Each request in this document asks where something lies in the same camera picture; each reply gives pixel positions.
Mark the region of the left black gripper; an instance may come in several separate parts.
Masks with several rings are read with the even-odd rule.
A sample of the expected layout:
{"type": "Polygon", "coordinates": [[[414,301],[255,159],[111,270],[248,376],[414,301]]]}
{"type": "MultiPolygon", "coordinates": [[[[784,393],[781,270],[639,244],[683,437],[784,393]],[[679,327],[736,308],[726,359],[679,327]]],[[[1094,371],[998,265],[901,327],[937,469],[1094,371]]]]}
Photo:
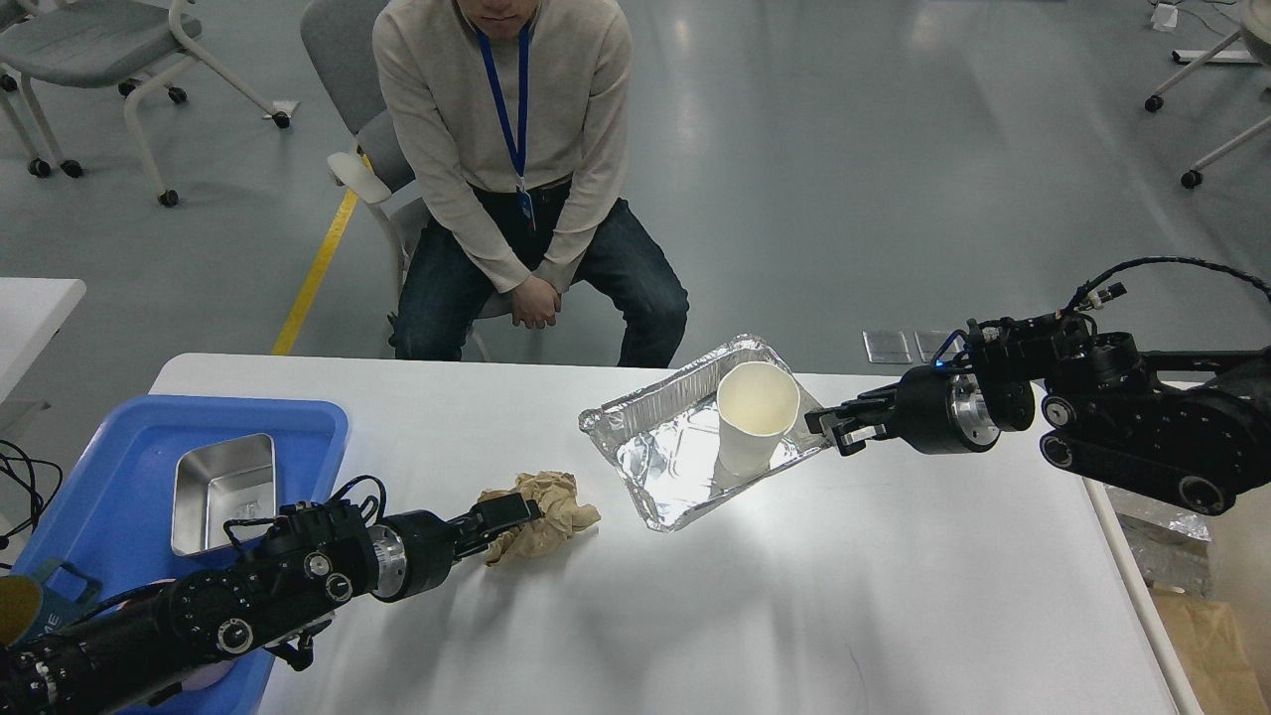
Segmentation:
{"type": "Polygon", "coordinates": [[[480,552],[500,535],[541,516],[538,500],[521,493],[478,500],[451,519],[422,508],[386,516],[369,527],[376,563],[369,593],[393,603],[431,591],[447,578],[458,552],[480,552]]]}

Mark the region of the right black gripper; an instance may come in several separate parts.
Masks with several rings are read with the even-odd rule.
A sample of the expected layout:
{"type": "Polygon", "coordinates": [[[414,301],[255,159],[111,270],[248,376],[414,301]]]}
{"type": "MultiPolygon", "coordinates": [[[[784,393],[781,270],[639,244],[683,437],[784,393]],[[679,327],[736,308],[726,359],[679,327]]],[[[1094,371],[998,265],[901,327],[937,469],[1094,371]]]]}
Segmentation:
{"type": "Polygon", "coordinates": [[[984,453],[1002,434],[974,375],[929,364],[907,370],[899,384],[806,411],[805,424],[810,433],[829,433],[841,457],[896,438],[919,453],[984,453]]]}

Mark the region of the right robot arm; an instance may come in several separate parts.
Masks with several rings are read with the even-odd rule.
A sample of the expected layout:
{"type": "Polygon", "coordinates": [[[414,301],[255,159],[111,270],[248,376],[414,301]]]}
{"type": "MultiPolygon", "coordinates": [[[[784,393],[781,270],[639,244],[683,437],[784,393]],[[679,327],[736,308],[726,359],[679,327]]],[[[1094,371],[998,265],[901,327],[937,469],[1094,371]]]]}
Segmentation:
{"type": "Polygon", "coordinates": [[[1049,465],[1125,491],[1220,516],[1270,478],[1268,351],[1141,352],[1092,314],[1125,293],[1120,262],[1030,320],[970,320],[899,384],[807,411],[841,456],[871,439],[919,453],[982,453],[1003,433],[1049,422],[1049,465]]]}

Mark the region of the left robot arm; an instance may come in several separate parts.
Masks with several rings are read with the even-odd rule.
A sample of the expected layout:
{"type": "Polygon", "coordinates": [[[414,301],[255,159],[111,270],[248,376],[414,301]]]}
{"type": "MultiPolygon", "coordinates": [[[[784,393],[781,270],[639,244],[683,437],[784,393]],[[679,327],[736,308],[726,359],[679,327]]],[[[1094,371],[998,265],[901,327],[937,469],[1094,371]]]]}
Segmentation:
{"type": "Polygon", "coordinates": [[[327,500],[282,505],[236,561],[140,587],[43,638],[3,648],[5,714],[109,714],[159,704],[217,662],[264,650],[295,671],[314,639],[361,596],[393,603],[431,591],[501,533],[540,519],[519,493],[442,519],[385,514],[385,489],[362,503],[343,486],[327,500]]]}

